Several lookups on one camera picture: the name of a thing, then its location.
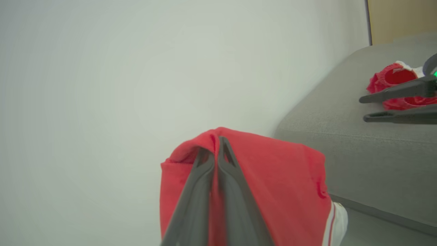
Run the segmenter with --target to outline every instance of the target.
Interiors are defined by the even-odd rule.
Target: gray couch
[[[397,60],[422,66],[437,43],[393,43],[361,49],[338,65],[282,120],[275,137],[326,157],[333,200],[437,235],[437,125],[366,123],[383,111],[360,104],[369,79]]]

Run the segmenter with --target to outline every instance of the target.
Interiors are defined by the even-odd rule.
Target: wooden panel
[[[437,0],[368,0],[372,43],[437,32]]]

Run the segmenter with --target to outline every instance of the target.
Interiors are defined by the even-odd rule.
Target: folded red fabric
[[[325,185],[323,154],[302,144],[226,128],[209,130],[182,143],[161,164],[162,236],[199,147],[213,152],[217,162],[219,136],[229,140],[276,246],[330,245],[335,206]],[[211,246],[226,245],[224,213],[215,171],[210,198]]]
[[[381,72],[375,73],[375,75],[370,79],[370,84],[367,87],[367,90],[373,94],[417,78],[418,76],[413,69],[402,62],[396,62],[385,67]],[[420,96],[393,98],[383,102],[386,110],[412,109],[434,103],[437,103],[437,97],[424,98]]]

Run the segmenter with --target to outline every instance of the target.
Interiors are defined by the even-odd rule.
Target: gray fabric surface
[[[437,126],[366,123],[384,110],[360,104],[369,79],[396,60],[412,67],[437,44],[387,44],[361,49],[338,65],[280,123],[275,137],[326,157],[330,193],[437,226]]]

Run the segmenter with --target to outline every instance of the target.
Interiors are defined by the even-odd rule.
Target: red garment
[[[417,75],[413,70],[405,69],[402,64],[393,63],[384,68],[381,72],[375,73],[375,75],[370,79],[370,84],[367,87],[367,90],[373,94],[413,79],[417,79]],[[393,98],[383,102],[386,110],[412,109],[434,103],[437,103],[437,97],[424,98],[420,96]]]
[[[328,245],[323,241],[329,240],[324,237],[331,237],[334,215],[325,185],[323,154],[302,144],[226,128],[209,130],[182,143],[161,164],[161,235],[165,234],[198,147],[213,152],[217,163],[219,136],[229,140],[275,245]],[[209,245],[225,246],[217,164],[210,208]]]

